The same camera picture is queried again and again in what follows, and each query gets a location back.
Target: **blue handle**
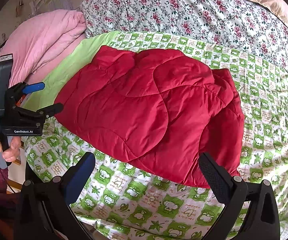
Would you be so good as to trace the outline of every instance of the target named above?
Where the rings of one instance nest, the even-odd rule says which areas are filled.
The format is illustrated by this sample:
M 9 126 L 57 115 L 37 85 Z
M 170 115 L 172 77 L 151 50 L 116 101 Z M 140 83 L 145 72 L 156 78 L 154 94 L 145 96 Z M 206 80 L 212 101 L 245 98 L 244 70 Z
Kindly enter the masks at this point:
M 23 89 L 23 93 L 28 95 L 30 93 L 43 90 L 44 88 L 45 88 L 45 83 L 39 82 L 39 83 L 31 84 L 31 85 L 28 85 L 27 87 L 25 87 Z

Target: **black cable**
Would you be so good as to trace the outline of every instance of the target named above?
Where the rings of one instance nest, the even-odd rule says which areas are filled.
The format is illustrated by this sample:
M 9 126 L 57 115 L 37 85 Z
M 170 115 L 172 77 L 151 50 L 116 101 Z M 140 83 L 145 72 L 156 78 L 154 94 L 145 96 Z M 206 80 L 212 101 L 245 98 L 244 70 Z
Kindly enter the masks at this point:
M 1 169 L 0 169 L 0 174 L 2 175 L 2 177 L 3 177 L 4 181 L 6 182 L 7 186 L 9 186 L 9 188 L 12 190 L 12 192 L 13 192 L 14 194 L 16 194 L 16 192 L 13 190 L 13 188 L 8 184 L 8 182 L 7 182 L 7 180 L 5 179 L 5 177 L 4 177 Z

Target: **bedsheet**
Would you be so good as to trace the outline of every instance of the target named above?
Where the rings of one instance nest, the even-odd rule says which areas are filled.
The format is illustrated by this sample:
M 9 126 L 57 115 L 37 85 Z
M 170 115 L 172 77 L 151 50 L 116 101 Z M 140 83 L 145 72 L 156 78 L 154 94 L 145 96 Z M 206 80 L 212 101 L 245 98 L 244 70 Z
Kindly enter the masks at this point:
M 52 105 L 58 92 L 66 82 L 77 71 L 91 62 L 99 48 L 102 45 L 109 45 L 118 33 L 120 32 L 114 31 L 93 38 L 83 39 L 74 51 L 43 79 L 45 88 L 32 93 L 22 107 L 37 111 L 38 109 Z
M 245 51 L 288 71 L 288 28 L 247 0 L 84 0 L 87 37 L 160 31 Z
M 268 179 L 280 216 L 281 239 L 288 237 L 288 73 L 260 57 L 229 47 L 168 33 L 119 33 L 117 49 L 179 49 L 210 68 L 228 68 L 245 115 L 239 173 L 245 181 Z M 212 191 L 165 180 L 115 160 L 63 127 L 55 118 L 42 137 L 25 142 L 27 160 L 44 181 L 62 175 L 93 152 L 95 170 L 71 205 L 79 220 L 110 239 L 192 239 L 205 235 L 222 210 Z M 228 238 L 242 224 L 248 203 Z

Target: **cartoon print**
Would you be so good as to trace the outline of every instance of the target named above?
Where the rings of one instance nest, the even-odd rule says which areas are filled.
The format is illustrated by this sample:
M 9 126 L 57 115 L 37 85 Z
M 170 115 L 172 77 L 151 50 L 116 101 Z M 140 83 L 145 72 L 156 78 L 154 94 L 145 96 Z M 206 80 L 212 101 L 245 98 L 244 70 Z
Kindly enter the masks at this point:
M 266 86 L 266 87 L 269 87 L 268 78 L 264 78 L 264 77 L 263 77 L 263 85 Z
M 50 182 L 53 176 L 50 174 L 48 170 L 46 170 L 42 174 L 39 174 L 39 178 L 44 182 Z
M 85 154 L 86 152 L 83 151 L 83 150 L 80 150 L 78 154 L 76 154 L 73 158 L 73 161 L 74 163 L 78 163 L 79 160 L 83 157 L 83 155 Z
M 171 238 L 183 238 L 187 230 L 189 230 L 191 226 L 186 225 L 184 223 L 177 223 L 172 221 L 167 229 L 163 232 L 163 236 L 168 236 Z
M 248 54 L 248 60 L 255 63 L 255 56 L 252 54 Z
M 116 204 L 116 201 L 119 200 L 119 198 L 120 196 L 118 196 L 116 193 L 108 189 L 105 189 L 103 195 L 101 196 L 100 201 L 103 202 L 106 206 L 113 208 Z
M 102 164 L 99 167 L 98 171 L 95 173 L 94 179 L 96 179 L 99 183 L 107 186 L 113 174 L 114 174 L 114 171 L 112 171 L 110 168 Z
M 188 41 L 188 38 L 180 37 L 179 44 L 186 45 Z
M 227 55 L 227 54 L 221 55 L 221 61 L 223 62 L 229 62 L 229 58 L 230 58 L 230 55 Z
M 82 208 L 89 212 L 94 210 L 98 202 L 88 194 L 86 194 L 86 196 L 83 199 L 80 198 L 79 201 Z
M 255 79 L 255 73 L 252 71 L 247 71 L 247 76 L 251 79 Z
M 47 167 L 49 167 L 50 165 L 52 165 L 52 163 L 54 163 L 57 160 L 57 157 L 52 152 L 52 150 L 48 150 L 47 152 L 42 153 L 41 159 L 42 159 L 43 163 Z
M 252 118 L 245 116 L 244 127 L 248 130 L 253 130 Z
M 268 110 L 268 102 L 265 99 L 260 99 L 261 108 Z
M 244 221 L 244 218 L 246 217 L 246 213 L 247 213 L 247 208 L 242 208 L 241 209 L 241 212 L 240 214 L 238 215 L 237 217 L 237 220 L 236 220 L 236 226 L 241 226 L 243 221 Z
M 279 175 L 274 175 L 271 179 L 272 185 L 278 185 L 280 183 L 280 176 Z
M 281 153 L 282 149 L 283 149 L 283 145 L 278 142 L 278 141 L 274 141 L 273 142 L 273 146 L 274 146 L 274 149 L 278 152 L 278 153 Z
M 66 156 L 66 154 L 61 155 L 61 160 L 66 167 L 70 166 L 71 160 Z
M 50 136 L 50 137 L 47 137 L 47 138 L 46 138 L 46 141 L 48 142 L 48 144 L 49 144 L 51 147 L 56 147 L 56 146 L 58 146 L 59 143 L 60 143 L 57 135 L 52 135 L 52 136 Z
M 166 48 L 167 48 L 167 49 L 175 49 L 175 47 L 176 47 L 176 44 L 174 44 L 174 43 L 169 43 Z
M 163 34 L 161 41 L 162 42 L 169 42 L 171 39 L 171 35 Z
M 203 58 L 211 59 L 211 58 L 212 58 L 212 52 L 210 52 L 210 51 L 204 51 L 204 53 L 203 53 Z
M 247 178 L 250 182 L 260 183 L 263 180 L 263 169 L 250 168 L 250 174 Z
M 272 127 L 269 124 L 263 124 L 264 135 L 268 137 L 273 137 Z
M 240 66 L 242 66 L 242 67 L 246 67 L 246 60 L 245 59 L 243 59 L 243 58 L 240 58 Z
M 185 47 L 184 53 L 192 55 L 194 48 L 192 47 Z
M 250 90 L 251 90 L 251 95 L 257 96 L 257 97 L 260 96 L 258 88 L 251 86 L 251 87 L 250 87 Z
M 43 137 L 42 136 L 37 136 L 37 137 L 31 137 L 31 144 L 35 145 L 36 143 L 38 143 L 40 140 L 42 140 Z
M 231 54 L 238 57 L 240 55 L 240 51 L 237 49 L 232 49 Z
M 128 235 L 130 232 L 130 227 L 122 226 L 120 224 L 114 224 L 112 229 L 115 229 L 119 231 L 120 233 L 126 234 L 126 235 Z
M 139 33 L 132 33 L 131 40 L 136 40 L 139 36 Z
M 266 151 L 264 154 L 262 166 L 263 167 L 272 167 L 273 166 L 272 159 L 273 159 L 273 154 L 271 152 Z
M 131 177 L 135 174 L 136 168 L 129 163 L 120 163 L 117 170 L 121 171 L 124 175 Z
M 204 49 L 205 48 L 205 42 L 198 41 L 196 44 L 196 47 L 199 49 Z
M 142 41 L 136 41 L 134 47 L 141 47 L 143 46 L 143 42 Z
M 157 48 L 158 44 L 159 44 L 158 42 L 151 42 L 151 44 L 149 45 L 149 48 L 155 49 L 155 48 Z
M 164 217 L 174 218 L 179 212 L 179 209 L 183 203 L 184 200 L 166 195 L 162 203 L 159 205 L 157 213 Z
M 35 169 L 36 169 L 37 172 L 40 172 L 43 169 L 43 167 L 37 164 L 35 166 Z
M 125 189 L 123 196 L 127 197 L 130 200 L 138 201 L 143 196 L 146 189 L 147 186 L 145 186 L 144 184 L 137 181 L 131 181 L 127 185 L 127 188 Z
M 101 151 L 97 150 L 97 149 L 94 151 L 94 156 L 96 159 L 98 159 L 100 161 L 103 161 L 105 159 L 105 154 L 102 153 Z
M 250 95 L 247 95 L 245 93 L 240 93 L 240 98 L 241 98 L 241 101 L 244 103 L 247 103 L 247 104 L 251 103 Z
M 192 187 L 189 190 L 188 198 L 191 198 L 195 201 L 206 201 L 208 197 L 208 188 Z
M 152 216 L 152 212 L 141 206 L 137 206 L 135 211 L 127 218 L 131 223 L 142 226 Z
M 254 134 L 253 147 L 264 150 L 264 137 L 259 134 Z
M 244 164 L 249 164 L 251 161 L 251 158 L 252 158 L 252 148 L 243 146 L 241 157 L 240 157 L 240 162 Z
M 261 110 L 257 107 L 252 107 L 252 116 L 256 120 L 262 120 Z
M 152 185 L 157 187 L 158 189 L 162 189 L 166 191 L 169 188 L 170 183 L 171 182 L 169 180 L 156 176 L 153 179 Z
M 201 211 L 201 214 L 196 219 L 195 224 L 198 224 L 201 226 L 212 225 L 215 222 L 215 220 L 217 219 L 221 210 L 222 210 L 222 207 L 210 206 L 210 205 L 205 204 L 202 211 Z
M 230 70 L 231 72 L 238 73 L 238 66 L 237 66 L 237 65 L 230 64 L 229 70 Z
M 257 74 L 261 75 L 262 74 L 262 67 L 255 64 L 255 72 Z
M 111 223 L 117 223 L 122 225 L 123 224 L 123 218 L 121 218 L 118 214 L 114 212 L 110 212 L 108 218 L 106 221 L 111 222 Z

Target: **lime green fabric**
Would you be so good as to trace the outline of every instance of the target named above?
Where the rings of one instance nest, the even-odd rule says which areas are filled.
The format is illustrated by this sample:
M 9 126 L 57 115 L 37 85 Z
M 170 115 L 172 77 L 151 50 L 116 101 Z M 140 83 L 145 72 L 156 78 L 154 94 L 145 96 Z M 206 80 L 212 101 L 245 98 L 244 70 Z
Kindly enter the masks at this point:
M 90 63 L 102 45 L 109 45 L 119 31 L 113 31 L 84 39 L 72 54 L 61 61 L 57 68 L 51 71 L 43 80 L 44 90 L 34 92 L 24 103 L 23 107 L 32 111 L 54 103 L 62 87 L 82 67 Z

